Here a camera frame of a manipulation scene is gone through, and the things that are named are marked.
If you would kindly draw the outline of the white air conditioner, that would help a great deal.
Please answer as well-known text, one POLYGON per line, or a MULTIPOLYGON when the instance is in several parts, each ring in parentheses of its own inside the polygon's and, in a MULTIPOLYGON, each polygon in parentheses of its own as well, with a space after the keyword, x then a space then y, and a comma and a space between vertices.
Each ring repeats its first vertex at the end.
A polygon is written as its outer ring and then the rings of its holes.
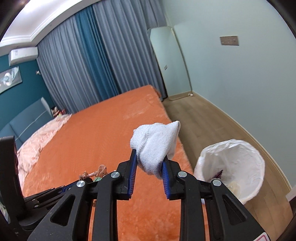
POLYGON ((38 57, 37 47, 13 49, 9 53, 9 66, 36 60, 38 57))

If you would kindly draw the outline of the white lined trash bin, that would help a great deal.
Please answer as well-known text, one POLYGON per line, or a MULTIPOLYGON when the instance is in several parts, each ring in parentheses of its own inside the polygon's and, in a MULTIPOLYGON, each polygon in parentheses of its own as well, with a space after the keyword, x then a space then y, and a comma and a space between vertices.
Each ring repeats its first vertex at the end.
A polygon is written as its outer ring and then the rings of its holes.
POLYGON ((219 180, 242 204, 246 204, 262 187, 265 161, 250 143, 231 139, 205 147, 197 160, 194 176, 211 182, 221 170, 219 180))

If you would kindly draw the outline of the leaning floor mirror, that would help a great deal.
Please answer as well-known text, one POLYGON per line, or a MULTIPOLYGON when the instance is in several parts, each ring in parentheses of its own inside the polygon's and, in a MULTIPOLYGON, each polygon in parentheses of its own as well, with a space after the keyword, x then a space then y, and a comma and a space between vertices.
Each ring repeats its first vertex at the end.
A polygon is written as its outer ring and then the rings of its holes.
POLYGON ((151 28, 149 39, 162 74, 168 99, 192 96, 192 85, 178 39, 169 26, 151 28))

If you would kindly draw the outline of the blue padded headboard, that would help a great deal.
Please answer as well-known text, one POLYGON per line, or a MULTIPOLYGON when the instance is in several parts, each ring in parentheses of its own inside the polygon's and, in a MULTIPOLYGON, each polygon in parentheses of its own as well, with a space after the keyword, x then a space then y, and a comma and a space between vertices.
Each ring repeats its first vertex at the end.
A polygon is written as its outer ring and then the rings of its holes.
POLYGON ((52 119, 51 109, 42 97, 7 123, 1 130, 1 138, 14 136, 18 150, 38 129, 52 119))

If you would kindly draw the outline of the small brown toy figure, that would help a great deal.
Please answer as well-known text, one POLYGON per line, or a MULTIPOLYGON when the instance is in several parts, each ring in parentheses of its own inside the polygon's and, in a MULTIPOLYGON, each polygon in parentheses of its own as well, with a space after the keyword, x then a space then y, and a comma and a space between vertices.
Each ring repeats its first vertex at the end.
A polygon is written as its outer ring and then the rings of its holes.
POLYGON ((79 175, 79 180, 91 179, 92 181, 96 182, 100 181, 107 174, 107 167, 105 165, 100 165, 98 170, 94 172, 88 173, 87 171, 84 171, 79 175))

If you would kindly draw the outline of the grey blue curtain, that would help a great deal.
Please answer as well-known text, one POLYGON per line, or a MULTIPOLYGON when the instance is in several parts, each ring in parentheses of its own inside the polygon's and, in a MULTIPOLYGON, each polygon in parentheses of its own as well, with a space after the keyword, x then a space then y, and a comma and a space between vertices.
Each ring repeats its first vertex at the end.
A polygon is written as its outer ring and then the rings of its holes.
POLYGON ((53 102, 77 113, 146 85, 165 98, 149 32, 166 23, 159 1, 99 1, 67 18, 38 44, 53 102))

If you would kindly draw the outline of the orange bed blanket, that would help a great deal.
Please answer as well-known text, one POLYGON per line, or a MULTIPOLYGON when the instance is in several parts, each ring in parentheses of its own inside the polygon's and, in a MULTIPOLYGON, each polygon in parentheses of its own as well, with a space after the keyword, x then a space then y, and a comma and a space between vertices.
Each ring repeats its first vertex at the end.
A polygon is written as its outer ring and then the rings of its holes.
MULTIPOLYGON (((141 125, 170 123, 150 85, 73 114, 41 150, 25 178, 24 196, 67 185, 100 165, 114 171, 130 158, 130 139, 141 125)), ((117 203, 120 240, 178 240, 180 201, 166 198, 162 180, 137 169, 132 198, 117 203)))

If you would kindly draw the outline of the pink bed sheet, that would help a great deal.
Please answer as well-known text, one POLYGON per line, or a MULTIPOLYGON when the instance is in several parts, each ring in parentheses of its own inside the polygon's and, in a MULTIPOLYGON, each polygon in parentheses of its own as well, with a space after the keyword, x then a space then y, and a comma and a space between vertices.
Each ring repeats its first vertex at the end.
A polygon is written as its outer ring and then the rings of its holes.
POLYGON ((17 151, 17 157, 18 178, 20 181, 21 190, 23 190, 27 175, 37 163, 41 151, 52 140, 52 138, 62 128, 62 126, 69 121, 71 116, 72 114, 57 116, 34 132, 31 137, 29 137, 19 148, 17 151))

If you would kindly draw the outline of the bronze wall switch plate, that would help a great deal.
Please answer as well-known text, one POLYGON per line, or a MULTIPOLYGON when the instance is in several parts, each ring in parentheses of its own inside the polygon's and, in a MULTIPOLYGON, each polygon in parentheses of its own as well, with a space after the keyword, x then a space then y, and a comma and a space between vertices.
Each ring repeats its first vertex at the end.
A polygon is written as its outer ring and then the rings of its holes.
POLYGON ((222 46, 239 46, 238 36, 221 36, 220 42, 222 46))

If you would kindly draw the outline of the dark snack wrapper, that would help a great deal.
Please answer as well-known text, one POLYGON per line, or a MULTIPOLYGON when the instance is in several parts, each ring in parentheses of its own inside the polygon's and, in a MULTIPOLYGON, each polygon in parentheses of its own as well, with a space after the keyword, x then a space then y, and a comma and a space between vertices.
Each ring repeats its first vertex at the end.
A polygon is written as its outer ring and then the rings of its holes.
POLYGON ((220 179, 221 176, 222 176, 222 173, 223 173, 223 170, 219 171, 218 173, 216 173, 216 174, 214 175, 214 177, 213 177, 212 179, 220 179))

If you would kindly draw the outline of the white sock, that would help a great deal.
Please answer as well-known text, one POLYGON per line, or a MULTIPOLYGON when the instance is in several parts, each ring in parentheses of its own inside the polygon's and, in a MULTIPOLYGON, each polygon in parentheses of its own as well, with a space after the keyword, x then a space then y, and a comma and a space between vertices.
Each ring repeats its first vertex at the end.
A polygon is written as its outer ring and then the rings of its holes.
POLYGON ((153 123, 133 130, 130 147, 136 150, 137 165, 148 175, 162 178, 165 157, 173 158, 181 123, 177 120, 167 125, 153 123))

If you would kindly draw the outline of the framed wall picture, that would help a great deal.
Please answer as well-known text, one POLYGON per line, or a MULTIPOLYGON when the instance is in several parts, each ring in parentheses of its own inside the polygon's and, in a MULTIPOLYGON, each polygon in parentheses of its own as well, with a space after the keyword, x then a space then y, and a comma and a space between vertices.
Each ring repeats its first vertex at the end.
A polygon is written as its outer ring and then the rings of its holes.
POLYGON ((0 75, 0 93, 22 83, 19 66, 1 72, 0 75))

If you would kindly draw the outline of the plush toy by headboard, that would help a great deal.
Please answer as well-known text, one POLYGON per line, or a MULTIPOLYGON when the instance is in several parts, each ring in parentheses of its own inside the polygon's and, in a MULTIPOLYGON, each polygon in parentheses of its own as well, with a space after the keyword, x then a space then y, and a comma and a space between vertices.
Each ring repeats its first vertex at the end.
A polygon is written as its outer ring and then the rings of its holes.
POLYGON ((52 112, 52 115, 53 115, 54 118, 56 118, 59 115, 66 114, 65 109, 60 110, 56 106, 51 109, 51 112, 52 112))

